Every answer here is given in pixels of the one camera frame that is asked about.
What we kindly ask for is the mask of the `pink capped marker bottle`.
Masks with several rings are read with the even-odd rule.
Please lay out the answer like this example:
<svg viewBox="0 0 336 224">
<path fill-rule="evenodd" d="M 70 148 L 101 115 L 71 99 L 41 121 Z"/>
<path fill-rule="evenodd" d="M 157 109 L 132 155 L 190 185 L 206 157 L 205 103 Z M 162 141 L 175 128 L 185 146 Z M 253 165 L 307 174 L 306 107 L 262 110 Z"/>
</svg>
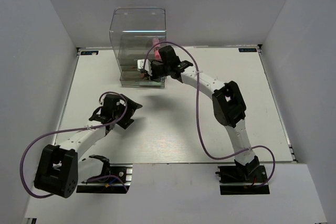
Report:
<svg viewBox="0 0 336 224">
<path fill-rule="evenodd" d="M 153 38 L 152 40 L 152 44 L 154 46 L 153 50 L 154 50 L 154 57 L 156 60 L 160 60 L 161 56 L 159 53 L 159 49 L 160 49 L 160 40 L 158 38 Z"/>
</svg>

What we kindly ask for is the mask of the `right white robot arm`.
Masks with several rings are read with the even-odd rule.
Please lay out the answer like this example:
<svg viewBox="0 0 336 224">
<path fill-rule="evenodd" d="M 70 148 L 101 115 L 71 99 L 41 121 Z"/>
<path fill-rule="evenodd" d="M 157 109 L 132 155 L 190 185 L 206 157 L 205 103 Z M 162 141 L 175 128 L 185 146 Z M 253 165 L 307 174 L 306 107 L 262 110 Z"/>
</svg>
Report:
<svg viewBox="0 0 336 224">
<path fill-rule="evenodd" d="M 246 105 L 238 84 L 210 77 L 199 69 L 195 59 L 181 61 L 171 45 L 155 44 L 152 50 L 156 52 L 155 60 L 143 63 L 145 72 L 152 80 L 169 76 L 211 99 L 215 119 L 224 126 L 233 146 L 237 175 L 245 182 L 250 181 L 256 175 L 259 159 L 247 135 Z"/>
</svg>

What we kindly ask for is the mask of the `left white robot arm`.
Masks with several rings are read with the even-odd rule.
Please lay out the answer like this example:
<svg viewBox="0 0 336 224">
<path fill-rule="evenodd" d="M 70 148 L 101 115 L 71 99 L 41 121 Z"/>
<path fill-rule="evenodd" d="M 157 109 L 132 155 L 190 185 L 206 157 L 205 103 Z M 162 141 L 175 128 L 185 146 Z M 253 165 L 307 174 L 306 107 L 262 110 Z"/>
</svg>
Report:
<svg viewBox="0 0 336 224">
<path fill-rule="evenodd" d="M 127 129 L 136 110 L 143 106 L 128 97 L 110 92 L 100 98 L 87 125 L 58 145 L 46 145 L 41 153 L 34 187 L 52 195 L 68 198 L 78 183 L 106 183 L 117 180 L 108 158 L 86 151 L 105 138 L 115 126 Z"/>
</svg>

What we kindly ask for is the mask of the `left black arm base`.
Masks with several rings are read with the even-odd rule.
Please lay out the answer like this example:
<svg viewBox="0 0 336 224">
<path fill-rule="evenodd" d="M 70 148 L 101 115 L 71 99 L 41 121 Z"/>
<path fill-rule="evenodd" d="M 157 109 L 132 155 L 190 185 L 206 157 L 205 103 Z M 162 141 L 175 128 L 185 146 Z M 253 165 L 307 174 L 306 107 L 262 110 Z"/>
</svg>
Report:
<svg viewBox="0 0 336 224">
<path fill-rule="evenodd" d="M 83 194 L 126 194 L 132 180 L 132 164 L 113 164 L 100 155 L 90 155 L 78 163 L 76 192 Z"/>
</svg>

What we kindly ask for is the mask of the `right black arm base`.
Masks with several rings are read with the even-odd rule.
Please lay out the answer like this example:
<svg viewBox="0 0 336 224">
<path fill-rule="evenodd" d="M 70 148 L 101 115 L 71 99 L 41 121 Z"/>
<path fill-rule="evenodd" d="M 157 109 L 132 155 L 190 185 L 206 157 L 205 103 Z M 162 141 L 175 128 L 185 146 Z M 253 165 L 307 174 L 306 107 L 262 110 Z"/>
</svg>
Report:
<svg viewBox="0 0 336 224">
<path fill-rule="evenodd" d="M 221 195 L 269 195 L 269 185 L 264 183 L 268 177 L 264 165 L 260 165 L 252 174 L 245 178 L 235 166 L 219 166 L 215 172 L 219 179 Z"/>
</svg>

